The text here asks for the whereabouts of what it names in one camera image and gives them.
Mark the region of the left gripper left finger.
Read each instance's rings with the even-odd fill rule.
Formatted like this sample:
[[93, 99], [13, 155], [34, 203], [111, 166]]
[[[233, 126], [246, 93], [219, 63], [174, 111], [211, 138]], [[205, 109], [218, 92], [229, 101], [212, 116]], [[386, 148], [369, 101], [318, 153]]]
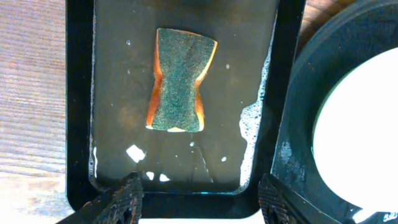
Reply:
[[131, 172], [57, 224], [138, 224], [143, 197], [141, 175]]

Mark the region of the light green plate front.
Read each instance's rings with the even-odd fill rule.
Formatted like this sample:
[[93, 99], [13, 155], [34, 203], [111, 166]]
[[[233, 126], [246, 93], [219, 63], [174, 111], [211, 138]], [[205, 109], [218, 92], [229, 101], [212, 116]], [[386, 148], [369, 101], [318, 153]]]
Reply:
[[397, 211], [397, 49], [351, 69], [328, 94], [313, 132], [327, 187], [375, 212]]

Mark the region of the green orange scrubbing sponge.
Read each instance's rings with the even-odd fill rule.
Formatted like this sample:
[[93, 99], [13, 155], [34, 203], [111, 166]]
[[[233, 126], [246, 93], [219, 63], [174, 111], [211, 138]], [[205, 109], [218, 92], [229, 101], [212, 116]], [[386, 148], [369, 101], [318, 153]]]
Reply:
[[200, 85], [215, 55], [217, 41], [193, 32], [158, 28], [154, 87], [146, 128], [197, 133], [205, 127]]

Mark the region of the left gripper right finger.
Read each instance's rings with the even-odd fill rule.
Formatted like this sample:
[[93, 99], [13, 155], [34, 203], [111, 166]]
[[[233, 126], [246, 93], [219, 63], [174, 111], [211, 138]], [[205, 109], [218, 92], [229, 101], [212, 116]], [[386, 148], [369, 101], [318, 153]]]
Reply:
[[271, 174], [262, 176], [258, 197], [266, 223], [339, 224]]

